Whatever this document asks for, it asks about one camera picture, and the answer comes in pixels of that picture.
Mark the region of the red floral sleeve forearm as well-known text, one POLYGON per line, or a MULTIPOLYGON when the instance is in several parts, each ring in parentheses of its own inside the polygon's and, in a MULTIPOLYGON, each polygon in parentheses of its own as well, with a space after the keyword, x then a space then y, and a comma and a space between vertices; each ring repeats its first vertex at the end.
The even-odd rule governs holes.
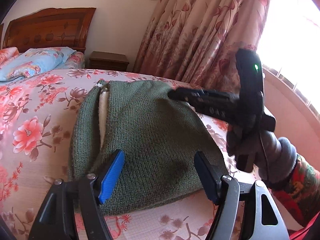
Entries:
POLYGON ((303 227, 319 213, 319 171, 301 155, 297 155, 296 164, 289 176, 271 184, 270 189, 303 227))

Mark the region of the grey gloved right hand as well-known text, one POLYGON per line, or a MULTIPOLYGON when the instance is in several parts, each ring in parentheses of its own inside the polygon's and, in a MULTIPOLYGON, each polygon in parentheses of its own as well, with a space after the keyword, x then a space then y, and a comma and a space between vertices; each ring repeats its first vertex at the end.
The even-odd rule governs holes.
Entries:
POLYGON ((273 190, 281 190, 289 183, 297 161, 297 150, 286 137, 277 138, 265 130, 244 138, 240 127, 229 128, 227 152, 238 166, 253 160, 260 178, 273 190))

